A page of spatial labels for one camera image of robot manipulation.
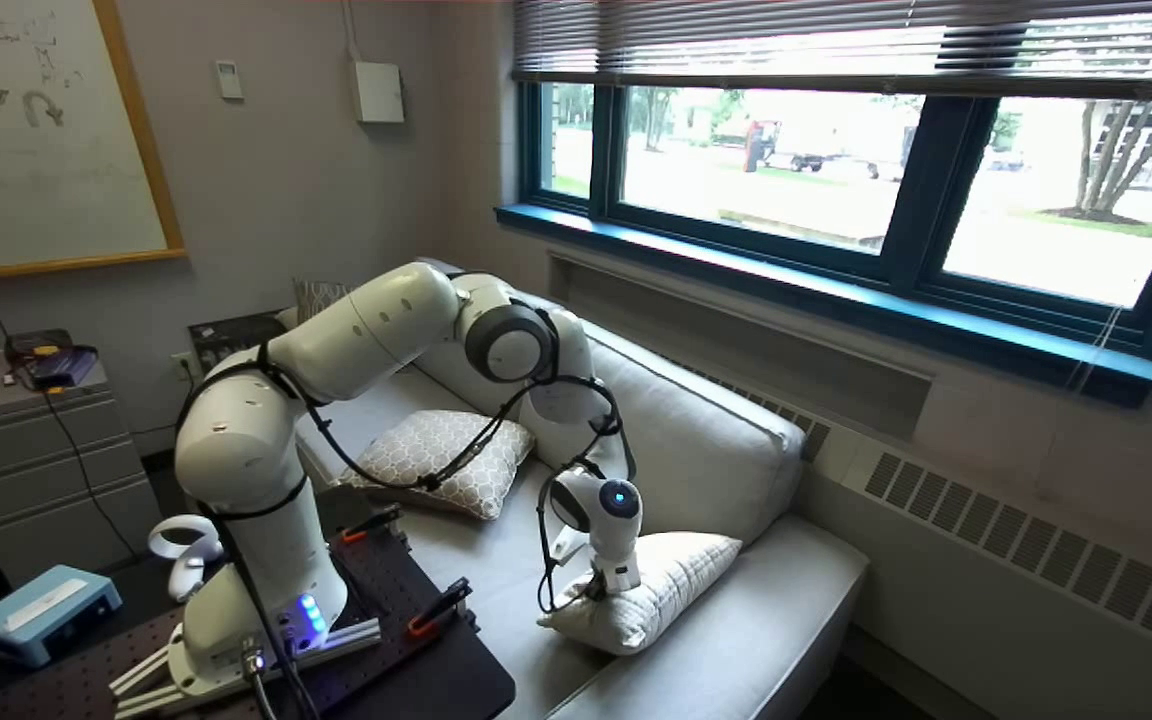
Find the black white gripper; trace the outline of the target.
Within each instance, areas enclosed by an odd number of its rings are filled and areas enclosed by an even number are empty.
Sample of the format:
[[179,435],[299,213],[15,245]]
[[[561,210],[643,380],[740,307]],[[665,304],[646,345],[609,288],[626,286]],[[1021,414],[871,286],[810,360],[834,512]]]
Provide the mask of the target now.
[[638,560],[633,535],[590,535],[587,541],[587,598],[622,598],[638,583]]

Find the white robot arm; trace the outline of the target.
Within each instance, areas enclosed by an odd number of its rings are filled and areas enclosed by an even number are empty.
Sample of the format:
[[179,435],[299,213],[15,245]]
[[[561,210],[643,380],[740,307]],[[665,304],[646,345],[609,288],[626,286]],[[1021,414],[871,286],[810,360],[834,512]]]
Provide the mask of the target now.
[[590,553],[590,589],[638,583],[643,496],[622,414],[594,376],[585,322],[483,271],[399,263],[296,327],[222,357],[176,419],[176,482],[216,529],[227,564],[182,598],[167,639],[112,682],[117,720],[218,704],[368,649],[350,583],[319,529],[302,434],[425,353],[453,345],[512,404],[587,446],[553,482],[555,512]]

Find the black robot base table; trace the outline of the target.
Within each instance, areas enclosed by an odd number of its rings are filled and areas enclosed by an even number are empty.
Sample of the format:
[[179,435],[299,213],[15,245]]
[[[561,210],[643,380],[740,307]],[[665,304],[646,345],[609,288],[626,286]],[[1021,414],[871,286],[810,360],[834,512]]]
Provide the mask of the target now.
[[[319,507],[350,592],[344,629],[368,629],[362,639],[296,655],[319,720],[495,720],[516,701],[516,682],[476,637],[463,603],[425,639],[402,632],[444,592],[410,560],[402,521],[339,549],[335,531],[384,506],[362,492],[322,492]],[[5,684],[0,720],[117,720],[112,682],[151,655],[173,629],[176,611],[145,624],[112,621],[60,664]]]

